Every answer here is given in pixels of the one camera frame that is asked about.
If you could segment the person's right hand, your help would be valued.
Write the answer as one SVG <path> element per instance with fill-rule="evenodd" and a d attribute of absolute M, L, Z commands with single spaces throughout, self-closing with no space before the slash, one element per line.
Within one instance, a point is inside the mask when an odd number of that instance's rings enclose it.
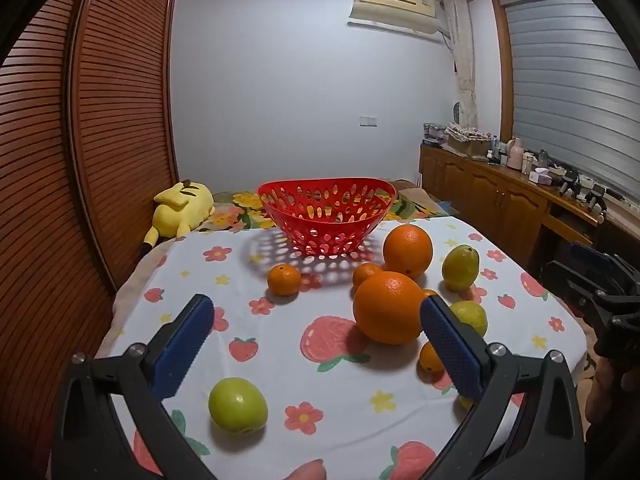
<path fill-rule="evenodd" d="M 591 426 L 612 422 L 624 435 L 639 435 L 639 369 L 617 373 L 615 361 L 600 358 L 586 401 L 586 419 Z"/>

